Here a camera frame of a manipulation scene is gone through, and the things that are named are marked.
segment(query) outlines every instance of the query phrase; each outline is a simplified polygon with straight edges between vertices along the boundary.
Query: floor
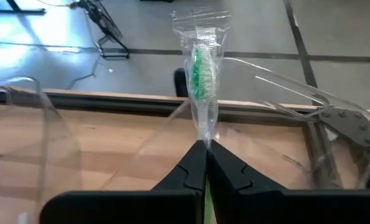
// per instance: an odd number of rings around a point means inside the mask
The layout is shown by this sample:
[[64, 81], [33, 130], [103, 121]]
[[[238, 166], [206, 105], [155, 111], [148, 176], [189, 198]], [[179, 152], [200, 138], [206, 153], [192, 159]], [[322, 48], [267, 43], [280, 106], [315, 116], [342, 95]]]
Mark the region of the floor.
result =
[[[44, 88], [174, 96], [172, 73], [184, 57], [170, 13], [208, 3], [232, 14], [226, 56], [370, 109], [370, 0], [103, 0], [131, 50], [129, 60], [98, 60], [93, 42], [102, 33], [94, 24], [88, 27], [82, 10], [16, 1], [23, 8], [44, 7], [47, 13], [0, 14], [0, 80], [30, 76]], [[9, 6], [2, 1], [3, 7]], [[251, 72], [224, 61], [219, 98], [258, 101]], [[279, 103], [310, 102], [277, 88], [267, 94]]]

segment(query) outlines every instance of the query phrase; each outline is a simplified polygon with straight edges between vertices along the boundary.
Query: green toothbrush bristles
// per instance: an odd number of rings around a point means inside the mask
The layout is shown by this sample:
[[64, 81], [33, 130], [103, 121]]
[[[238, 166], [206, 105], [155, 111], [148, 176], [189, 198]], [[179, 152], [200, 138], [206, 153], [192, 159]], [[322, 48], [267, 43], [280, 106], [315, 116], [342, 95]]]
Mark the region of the green toothbrush bristles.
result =
[[202, 53], [200, 49], [195, 50], [194, 55], [194, 63], [193, 63], [193, 73], [192, 73], [192, 94], [195, 97], [196, 100], [203, 99], [204, 97], [204, 88], [203, 85], [201, 85], [200, 79], [201, 79], [201, 67], [202, 67], [203, 59], [202, 59]]

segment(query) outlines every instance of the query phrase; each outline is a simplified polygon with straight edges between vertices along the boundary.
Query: plastic bag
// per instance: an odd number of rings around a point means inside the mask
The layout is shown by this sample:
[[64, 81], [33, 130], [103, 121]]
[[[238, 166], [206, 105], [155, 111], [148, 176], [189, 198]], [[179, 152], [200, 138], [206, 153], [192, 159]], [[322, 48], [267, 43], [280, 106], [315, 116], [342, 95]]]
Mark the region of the plastic bag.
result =
[[199, 139], [210, 148], [217, 122], [219, 72], [230, 15], [214, 7], [174, 11], [173, 30], [181, 38], [184, 68]]

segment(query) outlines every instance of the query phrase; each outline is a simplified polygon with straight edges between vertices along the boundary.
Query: metal stand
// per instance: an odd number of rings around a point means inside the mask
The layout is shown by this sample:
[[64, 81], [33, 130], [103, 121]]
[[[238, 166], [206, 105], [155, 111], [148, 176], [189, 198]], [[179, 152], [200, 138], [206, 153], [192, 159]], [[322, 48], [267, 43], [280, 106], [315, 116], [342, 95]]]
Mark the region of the metal stand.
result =
[[15, 0], [6, 0], [12, 9], [0, 9], [0, 13], [9, 14], [28, 14], [28, 15], [44, 15], [46, 10], [41, 9], [21, 9], [15, 2]]
[[104, 37], [100, 38], [97, 41], [99, 54], [103, 58], [122, 58], [123, 57], [123, 58], [129, 59], [130, 58], [130, 50], [128, 50], [128, 48], [120, 40], [118, 40], [116, 37], [114, 37], [113, 35], [110, 35], [110, 37], [113, 38], [113, 40], [115, 40], [118, 44], [120, 44], [123, 47], [126, 54], [110, 54], [110, 55], [107, 55], [105, 49], [102, 47], [102, 45], [105, 44], [109, 40], [109, 37], [106, 34], [105, 34]]

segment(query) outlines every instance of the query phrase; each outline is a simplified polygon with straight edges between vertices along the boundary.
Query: wooden table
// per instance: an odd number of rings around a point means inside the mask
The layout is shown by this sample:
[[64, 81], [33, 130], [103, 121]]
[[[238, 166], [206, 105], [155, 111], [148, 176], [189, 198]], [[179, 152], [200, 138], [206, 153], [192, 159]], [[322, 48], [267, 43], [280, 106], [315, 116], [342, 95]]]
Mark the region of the wooden table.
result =
[[[0, 114], [5, 109], [0, 105]], [[23, 211], [31, 213], [64, 190], [149, 190], [197, 139], [191, 119], [174, 119], [156, 135], [166, 118], [74, 110], [59, 113], [74, 137], [54, 122], [49, 149], [53, 153], [40, 150], [39, 109], [16, 108], [0, 116], [0, 223], [15, 223], [20, 214], [26, 216]], [[223, 146], [261, 173], [291, 189], [310, 187], [301, 128], [220, 123], [217, 130]], [[351, 187], [358, 171], [348, 162], [347, 150], [342, 150], [345, 144], [340, 141], [334, 147], [339, 148], [336, 158], [343, 184]], [[40, 166], [45, 153], [51, 157], [46, 170]], [[44, 194], [40, 191], [42, 176], [46, 179]]]

